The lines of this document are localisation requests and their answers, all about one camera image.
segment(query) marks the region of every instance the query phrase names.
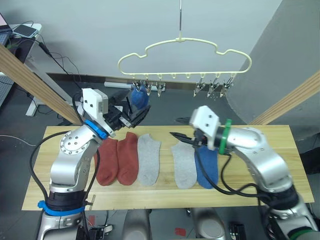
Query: wooden beam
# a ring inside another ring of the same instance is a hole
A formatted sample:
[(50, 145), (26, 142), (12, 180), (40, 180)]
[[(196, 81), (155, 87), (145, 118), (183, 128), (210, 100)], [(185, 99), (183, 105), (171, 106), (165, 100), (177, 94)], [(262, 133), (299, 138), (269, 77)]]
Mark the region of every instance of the wooden beam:
[(267, 125), (318, 92), (320, 92), (320, 70), (249, 124)]
[(1, 44), (0, 71), (65, 119), (80, 125), (74, 109)]

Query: gray wall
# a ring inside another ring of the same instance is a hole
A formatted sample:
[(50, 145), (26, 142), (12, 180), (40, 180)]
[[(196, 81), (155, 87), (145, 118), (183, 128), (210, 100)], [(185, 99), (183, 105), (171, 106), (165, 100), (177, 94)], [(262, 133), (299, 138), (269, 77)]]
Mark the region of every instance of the gray wall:
[[(182, 35), (216, 42), (223, 52), (233, 48), (250, 53), (280, 2), (183, 0)], [(142, 54), (146, 46), (174, 39), (179, 32), (179, 0), (1, 0), (0, 6), (11, 24), (27, 20), (43, 24), (49, 49), (69, 56), (81, 74), (125, 77), (117, 68), (122, 56)], [(144, 60), (124, 62), (123, 68), (198, 72), (238, 70), (244, 63), (243, 56), (216, 56), (212, 50), (201, 43), (167, 44), (154, 48)], [(39, 48), (32, 54), (44, 71), (62, 73)]]
[[(319, 0), (282, 1), (250, 54), (251, 70), (239, 74), (227, 93), (229, 104), (246, 123), (320, 69), (319, 16)], [(298, 138), (320, 132), (320, 94), (271, 124), (290, 124)]]

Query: wooden board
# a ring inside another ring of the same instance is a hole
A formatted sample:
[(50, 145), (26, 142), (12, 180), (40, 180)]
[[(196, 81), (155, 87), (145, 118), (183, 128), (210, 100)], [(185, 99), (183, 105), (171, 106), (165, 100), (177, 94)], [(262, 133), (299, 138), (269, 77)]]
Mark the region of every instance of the wooden board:
[[(313, 202), (313, 195), (305, 174), (295, 141), (287, 125), (254, 126), (263, 131), (270, 145), (287, 162), (293, 176), (296, 189), (302, 194), (306, 202)], [(53, 133), (73, 130), (72, 126), (48, 126), (44, 136)], [(94, 182), (88, 200), (96, 195), (92, 210), (112, 209), (158, 209), (158, 208), (188, 208), (188, 207), (223, 207), (223, 206), (253, 206), (257, 205), (257, 199), (241, 196), (224, 195), (216, 190), (204, 189), (198, 183), (190, 189), (178, 189), (174, 177), (174, 160), (171, 147), (178, 143), (178, 140), (169, 132), (193, 134), (189, 126), (137, 126), (136, 128), (122, 128), (117, 131), (116, 139), (122, 140), (126, 132), (130, 131), (138, 136), (149, 133), (157, 141), (161, 141), (160, 148), (160, 173), (157, 182), (153, 186), (142, 186), (138, 180), (131, 186), (121, 185), (115, 181), (110, 186), (100, 186)], [(61, 136), (56, 136), (45, 142), (38, 153), (35, 162), (35, 173), (49, 189), (50, 168), (59, 152)], [(244, 184), (253, 182), (243, 160), (233, 155), (231, 163), (225, 171), (225, 179), (233, 188), (239, 188)], [(219, 169), (226, 162), (225, 156), (219, 156)], [(94, 172), (94, 161), (91, 161), (89, 177)], [(255, 193), (254, 189), (248, 189), (246, 193)], [(43, 196), (34, 182), (30, 180), (25, 195), (22, 210), (38, 210), (37, 202)]]
[(267, 125), (320, 91), (320, 70), (300, 86), (260, 114), (250, 124)]
[(80, 124), (74, 109), (1, 44), (0, 72), (71, 123)]

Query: blue sock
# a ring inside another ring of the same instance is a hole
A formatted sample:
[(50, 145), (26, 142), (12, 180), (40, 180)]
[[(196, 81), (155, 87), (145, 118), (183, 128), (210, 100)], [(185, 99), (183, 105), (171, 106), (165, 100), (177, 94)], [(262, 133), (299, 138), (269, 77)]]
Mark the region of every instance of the blue sock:
[(132, 90), (131, 93), (131, 103), (136, 106), (137, 109), (142, 109), (148, 105), (149, 96), (147, 90), (144, 86), (140, 87), (140, 91), (136, 88)]
[[(218, 183), (218, 151), (217, 150), (209, 150), (206, 146), (201, 146), (197, 149), (200, 159), (202, 162), (202, 165), (204, 167), (204, 170), (208, 174), (209, 178), (215, 183)], [(196, 167), (196, 180), (198, 183), (204, 187), (205, 189), (212, 189), (213, 187), (208, 182), (208, 180), (205, 178), (201, 171), (201, 167), (199, 164), (199, 160), (197, 158), (197, 154), (194, 153), (194, 159), (195, 159), (195, 167)]]

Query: wooden table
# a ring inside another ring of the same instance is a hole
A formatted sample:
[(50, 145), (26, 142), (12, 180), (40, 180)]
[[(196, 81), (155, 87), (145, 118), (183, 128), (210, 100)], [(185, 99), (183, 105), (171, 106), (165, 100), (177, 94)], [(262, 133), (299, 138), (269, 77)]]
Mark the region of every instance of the wooden table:
[[(313, 202), (314, 198), (309, 182), (304, 171), (295, 141), (287, 125), (255, 125), (255, 128), (265, 133), (269, 144), (279, 153), (290, 169), (297, 191), (302, 195), (306, 203)], [(44, 137), (53, 133), (73, 130), (73, 126), (48, 126)], [(136, 128), (122, 128), (117, 131), (116, 139), (125, 138), (126, 132), (130, 131), (138, 136), (149, 133), (157, 141), (161, 141), (160, 170), (157, 182), (153, 186), (142, 186), (138, 180), (131, 186), (121, 185), (115, 181), (110, 186), (100, 186), (94, 182), (88, 200), (95, 195), (92, 210), (113, 209), (159, 209), (159, 208), (192, 208), (192, 207), (228, 207), (228, 206), (254, 206), (256, 198), (247, 198), (237, 195), (224, 195), (216, 190), (204, 189), (198, 183), (190, 189), (178, 189), (174, 177), (174, 161), (171, 146), (178, 140), (169, 132), (185, 133), (192, 136), (193, 129), (190, 126), (137, 126)], [(50, 168), (59, 152), (59, 142), (62, 136), (56, 136), (45, 142), (39, 150), (34, 171), (45, 188), (49, 190)], [(221, 170), (227, 157), (218, 157), (218, 166)], [(94, 161), (91, 161), (91, 179), (94, 172)], [(244, 184), (252, 183), (243, 160), (233, 155), (232, 161), (225, 170), (225, 180), (235, 189)], [(255, 193), (255, 189), (249, 188), (245, 193)], [(34, 182), (30, 179), (29, 186), (24, 198), (22, 210), (39, 210), (37, 203), (43, 200), (43, 195)]]

